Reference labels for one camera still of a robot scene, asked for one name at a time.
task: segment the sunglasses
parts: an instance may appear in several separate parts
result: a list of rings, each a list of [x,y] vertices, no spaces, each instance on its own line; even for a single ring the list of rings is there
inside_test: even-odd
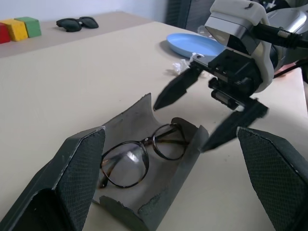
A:
[[[63,27],[67,32],[77,32],[82,29],[82,27],[95,29],[98,28],[98,24],[92,17],[80,17],[75,18],[65,18],[57,21],[58,27]]]
[[[188,144],[180,124],[163,125],[142,141],[120,143],[102,156],[103,178],[99,187],[105,188],[108,181],[120,188],[140,183],[149,170],[148,146],[159,157],[174,161],[182,158]]]

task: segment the beige table surface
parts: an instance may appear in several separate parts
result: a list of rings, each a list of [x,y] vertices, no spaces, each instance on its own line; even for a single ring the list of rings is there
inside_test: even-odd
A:
[[[116,14],[123,21],[132,19]],[[12,42],[10,53],[0,46],[0,54],[6,52],[0,58],[0,219],[67,137],[107,122],[149,92],[154,102],[173,78],[169,70],[179,57],[164,40],[185,31],[140,20],[126,29],[46,48],[29,39],[24,44],[34,48],[17,44],[21,48],[15,51]],[[210,97],[207,81],[201,79],[174,105],[155,112],[156,118],[167,123],[178,116],[213,131],[231,112]],[[253,127],[287,138],[307,158],[300,70],[275,80],[256,97],[270,110]],[[84,230],[127,229],[92,204]],[[199,157],[158,230],[274,230],[251,186],[237,140]]]

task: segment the crumpled tissue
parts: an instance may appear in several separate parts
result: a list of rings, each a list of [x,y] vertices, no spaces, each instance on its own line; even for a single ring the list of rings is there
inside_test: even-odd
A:
[[[179,63],[173,63],[173,70],[179,75],[181,74],[183,71],[185,71],[186,69],[190,68],[190,63],[193,61],[194,56],[196,55],[201,55],[204,57],[204,55],[202,54],[197,54],[197,53],[192,53],[193,55],[190,57],[189,61],[187,61],[186,59],[181,59]],[[206,71],[203,71],[200,75],[200,77],[204,77],[204,78],[210,78],[210,77],[214,77],[214,75],[212,75],[211,73],[208,73]]]

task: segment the robotic arm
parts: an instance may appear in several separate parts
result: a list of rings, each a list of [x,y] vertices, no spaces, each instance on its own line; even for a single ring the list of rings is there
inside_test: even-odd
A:
[[[158,96],[154,109],[174,103],[207,71],[215,76],[208,85],[213,89],[211,96],[232,110],[239,105],[244,110],[224,120],[203,151],[234,139],[238,126],[247,127],[267,113],[268,108],[250,96],[271,84],[275,70],[308,57],[307,16],[308,5],[266,14],[263,6],[253,1],[216,0],[205,27],[226,49],[213,60],[194,57],[190,69]]]

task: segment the green block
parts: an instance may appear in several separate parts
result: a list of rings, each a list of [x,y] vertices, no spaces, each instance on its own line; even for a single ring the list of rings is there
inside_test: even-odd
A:
[[[15,20],[25,23],[29,38],[42,35],[38,19],[30,18],[30,17],[21,17],[21,18],[15,18]]]

